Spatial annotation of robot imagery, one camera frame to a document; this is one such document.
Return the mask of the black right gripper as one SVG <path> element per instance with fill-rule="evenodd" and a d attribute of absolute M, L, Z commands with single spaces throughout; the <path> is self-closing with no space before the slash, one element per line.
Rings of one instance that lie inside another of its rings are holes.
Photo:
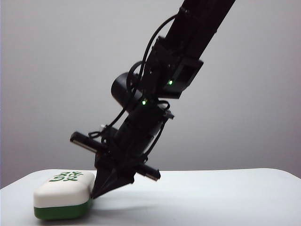
<path fill-rule="evenodd" d="M 132 184 L 139 173 L 157 181 L 160 172 L 145 163 L 160 137 L 165 123 L 174 116 L 166 100 L 139 104 L 119 129 L 104 129 L 101 141 L 74 132 L 70 141 L 95 153 L 97 168 L 91 198 Z"/>

